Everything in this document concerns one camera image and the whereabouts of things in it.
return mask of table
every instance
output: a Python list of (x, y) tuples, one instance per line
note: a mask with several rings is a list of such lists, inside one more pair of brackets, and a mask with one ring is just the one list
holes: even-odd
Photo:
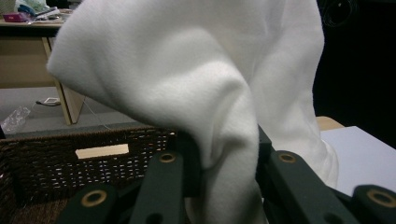
[(71, 125), (78, 122), (85, 96), (68, 89), (46, 69), (61, 26), (0, 20), (0, 89), (55, 87), (66, 124)]

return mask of paper on desk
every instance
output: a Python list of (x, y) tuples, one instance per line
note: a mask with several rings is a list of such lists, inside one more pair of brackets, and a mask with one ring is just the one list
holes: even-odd
[(338, 155), (337, 189), (351, 196), (358, 185), (373, 184), (396, 192), (396, 150), (358, 127), (321, 132)]

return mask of white fabric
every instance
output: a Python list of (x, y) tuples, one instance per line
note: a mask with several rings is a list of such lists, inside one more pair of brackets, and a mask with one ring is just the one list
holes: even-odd
[(322, 47), (314, 0), (84, 0), (48, 69), (133, 119), (195, 138), (204, 178), (201, 197), (187, 200), (193, 223), (263, 223), (257, 123), (275, 149), (335, 185), (312, 100)]

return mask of pink object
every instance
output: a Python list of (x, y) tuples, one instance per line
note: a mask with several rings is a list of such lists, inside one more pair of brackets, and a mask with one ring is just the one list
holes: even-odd
[(24, 12), (9, 12), (3, 15), (4, 21), (7, 22), (22, 22), (28, 21), (29, 17)]

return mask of brown woven basket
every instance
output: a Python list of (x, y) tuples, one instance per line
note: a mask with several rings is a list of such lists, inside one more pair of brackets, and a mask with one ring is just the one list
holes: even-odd
[[(144, 176), (171, 130), (153, 127), (0, 140), (0, 223), (54, 223), (77, 191), (122, 189)], [(77, 149), (128, 144), (129, 153), (79, 160)]]

